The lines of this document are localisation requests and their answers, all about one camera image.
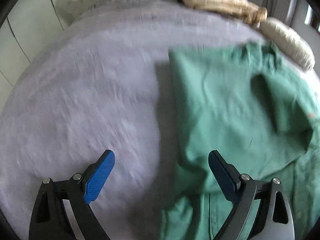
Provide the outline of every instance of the bedsheet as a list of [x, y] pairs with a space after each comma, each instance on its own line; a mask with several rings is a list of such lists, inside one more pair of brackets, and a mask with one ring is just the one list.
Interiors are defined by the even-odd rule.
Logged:
[[19, 237], [43, 178], [68, 179], [110, 149], [116, 164], [91, 208], [111, 239], [155, 239], [178, 152], [168, 48], [248, 40], [263, 37], [175, 0], [102, 0], [59, 34], [0, 114], [0, 208]]

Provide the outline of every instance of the bed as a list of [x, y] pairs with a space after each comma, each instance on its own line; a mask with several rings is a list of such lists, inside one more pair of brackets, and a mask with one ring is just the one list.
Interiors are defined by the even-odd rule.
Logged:
[[264, 38], [176, 0], [102, 0], [58, 35], [0, 115], [0, 208], [17, 235], [28, 239], [43, 178], [68, 179], [111, 149], [114, 170], [91, 208], [111, 239], [155, 239], [179, 151], [168, 48], [249, 40]]

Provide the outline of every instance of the gray curtain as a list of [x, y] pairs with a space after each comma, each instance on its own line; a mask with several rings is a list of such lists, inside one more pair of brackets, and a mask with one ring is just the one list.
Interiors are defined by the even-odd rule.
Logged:
[[268, 10], [268, 17], [277, 18], [290, 26], [297, 0], [263, 0], [262, 6]]

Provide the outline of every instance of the beige pillow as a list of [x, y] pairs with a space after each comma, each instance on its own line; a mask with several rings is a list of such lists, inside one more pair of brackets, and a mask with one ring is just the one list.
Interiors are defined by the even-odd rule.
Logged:
[[304, 71], [314, 67], [315, 56], [309, 44], [284, 23], [275, 18], [267, 18], [260, 23], [260, 32], [298, 63]]

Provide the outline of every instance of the gray wall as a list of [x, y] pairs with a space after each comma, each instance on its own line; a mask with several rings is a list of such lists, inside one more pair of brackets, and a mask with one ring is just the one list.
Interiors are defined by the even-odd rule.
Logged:
[[308, 3], [306, 0], [297, 0], [296, 9], [293, 14], [290, 27], [293, 28], [313, 50], [316, 64], [314, 70], [320, 76], [320, 33], [312, 27], [305, 25], [305, 19], [308, 11]]

